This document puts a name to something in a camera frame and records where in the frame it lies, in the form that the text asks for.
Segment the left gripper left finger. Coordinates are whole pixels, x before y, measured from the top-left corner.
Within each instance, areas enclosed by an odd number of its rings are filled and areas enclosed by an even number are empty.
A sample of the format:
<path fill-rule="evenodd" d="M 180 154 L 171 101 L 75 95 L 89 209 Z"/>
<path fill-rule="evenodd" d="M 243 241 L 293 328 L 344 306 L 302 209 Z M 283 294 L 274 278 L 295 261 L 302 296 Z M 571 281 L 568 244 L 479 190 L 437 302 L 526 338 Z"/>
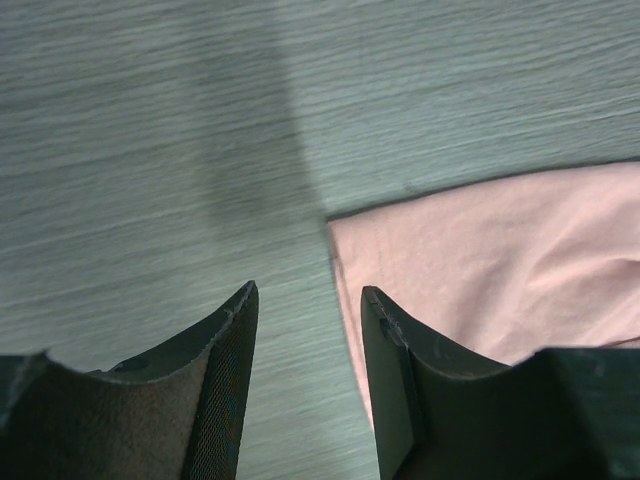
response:
<path fill-rule="evenodd" d="M 248 399 L 259 294 L 107 371 L 45 352 L 1 359 L 5 479 L 232 479 Z"/>

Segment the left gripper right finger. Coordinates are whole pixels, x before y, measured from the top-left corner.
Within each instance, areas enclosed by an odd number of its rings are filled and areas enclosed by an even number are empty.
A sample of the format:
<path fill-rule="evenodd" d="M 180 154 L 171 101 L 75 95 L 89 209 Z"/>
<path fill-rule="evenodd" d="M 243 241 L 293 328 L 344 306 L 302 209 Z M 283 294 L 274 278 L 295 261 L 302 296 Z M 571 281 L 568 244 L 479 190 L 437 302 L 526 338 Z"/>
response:
<path fill-rule="evenodd" d="M 545 348 L 507 366 L 373 286 L 361 317 L 382 478 L 638 477 L 636 349 Z"/>

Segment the pink t shirt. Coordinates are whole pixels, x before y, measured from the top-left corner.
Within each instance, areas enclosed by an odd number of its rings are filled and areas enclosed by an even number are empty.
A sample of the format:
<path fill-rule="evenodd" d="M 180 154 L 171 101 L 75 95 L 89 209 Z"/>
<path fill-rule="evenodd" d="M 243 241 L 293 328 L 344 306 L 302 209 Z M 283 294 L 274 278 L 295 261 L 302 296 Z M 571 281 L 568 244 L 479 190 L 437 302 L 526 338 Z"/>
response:
<path fill-rule="evenodd" d="M 329 223 L 353 368 L 369 392 L 361 293 L 513 364 L 545 346 L 639 343 L 639 165 L 471 184 Z"/>

